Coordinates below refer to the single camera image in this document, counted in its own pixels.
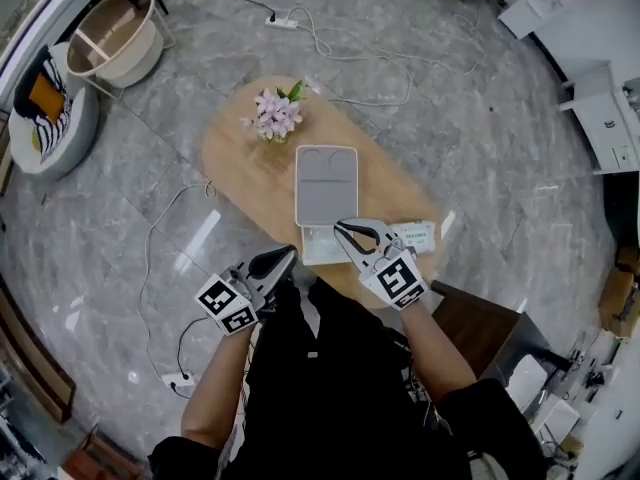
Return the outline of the dark wooden side table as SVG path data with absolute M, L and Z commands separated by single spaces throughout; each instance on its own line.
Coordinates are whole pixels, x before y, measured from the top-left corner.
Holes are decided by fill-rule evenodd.
M 431 290 L 442 297 L 433 318 L 479 378 L 494 378 L 503 386 L 517 364 L 530 355 L 548 375 L 567 372 L 572 363 L 556 354 L 525 313 L 435 281 Z

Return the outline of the white wet wipes packet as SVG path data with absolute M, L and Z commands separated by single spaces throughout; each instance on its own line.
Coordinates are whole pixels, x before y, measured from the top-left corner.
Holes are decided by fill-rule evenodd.
M 436 249 L 436 224 L 431 221 L 414 221 L 392 224 L 390 228 L 418 255 L 433 253 Z

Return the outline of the white cabinet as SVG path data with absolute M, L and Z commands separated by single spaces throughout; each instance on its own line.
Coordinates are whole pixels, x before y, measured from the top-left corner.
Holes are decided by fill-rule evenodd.
M 640 77 L 615 80 L 609 61 L 561 84 L 570 98 L 558 109 L 578 119 L 596 156 L 597 174 L 640 171 Z

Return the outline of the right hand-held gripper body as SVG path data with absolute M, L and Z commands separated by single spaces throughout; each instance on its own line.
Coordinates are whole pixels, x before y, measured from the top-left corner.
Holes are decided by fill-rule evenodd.
M 428 290 L 413 249 L 394 239 L 361 261 L 360 282 L 388 306 L 402 311 Z

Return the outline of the person's black clothing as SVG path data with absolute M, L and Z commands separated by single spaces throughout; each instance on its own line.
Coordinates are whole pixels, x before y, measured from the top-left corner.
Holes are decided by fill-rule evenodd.
M 181 436 L 149 457 L 152 480 L 546 480 L 511 397 L 478 379 L 436 405 L 382 321 L 323 281 L 282 285 L 252 328 L 222 450 Z

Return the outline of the person's right forearm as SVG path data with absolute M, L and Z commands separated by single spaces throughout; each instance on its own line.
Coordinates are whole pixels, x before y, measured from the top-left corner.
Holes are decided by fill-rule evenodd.
M 477 380 L 471 366 L 420 300 L 399 312 L 418 378 L 439 405 L 450 393 Z

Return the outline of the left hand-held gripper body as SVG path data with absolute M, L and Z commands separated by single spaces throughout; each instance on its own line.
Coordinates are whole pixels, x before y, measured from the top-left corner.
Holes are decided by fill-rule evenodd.
M 266 303 L 264 270 L 246 262 L 212 275 L 194 300 L 220 330 L 231 336 L 258 323 L 258 311 Z

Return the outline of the grey round pouf chair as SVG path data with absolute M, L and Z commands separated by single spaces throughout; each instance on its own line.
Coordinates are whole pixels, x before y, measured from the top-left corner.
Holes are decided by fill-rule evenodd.
M 68 71 L 66 57 L 69 45 L 59 43 L 47 47 L 72 99 L 70 123 L 66 134 L 53 153 L 41 161 L 40 154 L 32 144 L 33 125 L 16 113 L 13 100 L 9 117 L 9 146 L 13 161 L 24 174 L 45 180 L 57 180 L 73 170 L 89 150 L 99 121 L 99 104 L 96 90 Z

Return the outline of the person's left forearm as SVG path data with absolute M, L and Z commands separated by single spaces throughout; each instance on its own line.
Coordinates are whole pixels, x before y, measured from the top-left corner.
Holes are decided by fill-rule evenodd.
M 252 328 L 220 341 L 181 419 L 181 436 L 222 450 L 234 427 Z

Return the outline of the orange cushion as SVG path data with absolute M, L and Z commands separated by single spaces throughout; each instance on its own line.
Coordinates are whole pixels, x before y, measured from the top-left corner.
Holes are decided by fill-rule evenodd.
M 56 123 L 63 113 L 65 97 L 42 74 L 36 76 L 28 99 L 51 123 Z

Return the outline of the beige round side table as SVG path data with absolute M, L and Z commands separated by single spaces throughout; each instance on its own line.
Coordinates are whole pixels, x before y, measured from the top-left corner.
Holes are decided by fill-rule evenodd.
M 114 100 L 176 44 L 156 0 L 101 0 L 71 35 L 68 71 Z

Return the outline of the cardboard box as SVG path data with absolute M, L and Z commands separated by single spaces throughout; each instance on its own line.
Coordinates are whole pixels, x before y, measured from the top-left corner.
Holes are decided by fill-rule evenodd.
M 640 322 L 640 248 L 625 246 L 617 251 L 598 310 L 605 330 L 623 339 L 633 336 Z

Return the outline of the black white striped cushion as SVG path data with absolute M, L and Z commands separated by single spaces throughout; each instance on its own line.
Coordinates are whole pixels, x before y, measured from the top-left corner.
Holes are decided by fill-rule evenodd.
M 44 75 L 49 82 L 65 97 L 62 115 L 56 123 L 51 123 L 39 109 L 29 101 L 28 96 L 38 74 Z M 66 84 L 57 68 L 55 60 L 47 46 L 43 46 L 31 65 L 23 73 L 14 92 L 14 110 L 33 125 L 32 144 L 40 154 L 41 161 L 47 159 L 66 134 L 70 123 L 72 99 Z

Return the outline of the oval wooden coffee table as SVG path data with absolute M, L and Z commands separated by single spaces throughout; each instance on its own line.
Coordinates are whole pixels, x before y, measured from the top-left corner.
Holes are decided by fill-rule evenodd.
M 419 220 L 441 224 L 436 199 L 340 109 L 313 91 L 301 103 L 303 122 L 284 144 L 272 144 L 244 127 L 264 89 L 289 90 L 291 77 L 265 76 L 237 89 L 215 113 L 203 139 L 204 174 L 273 240 L 302 245 L 294 222 L 295 156 L 300 145 L 352 147 L 358 156 L 358 213 L 389 224 Z

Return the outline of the white storage box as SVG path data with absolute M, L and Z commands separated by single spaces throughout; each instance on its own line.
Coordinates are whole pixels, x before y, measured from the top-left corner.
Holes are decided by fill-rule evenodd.
M 356 217 L 359 209 L 358 154 L 352 147 L 300 145 L 295 157 L 295 223 L 301 229 L 302 263 L 324 266 L 340 263 L 309 264 L 304 258 L 303 228 L 331 226 Z

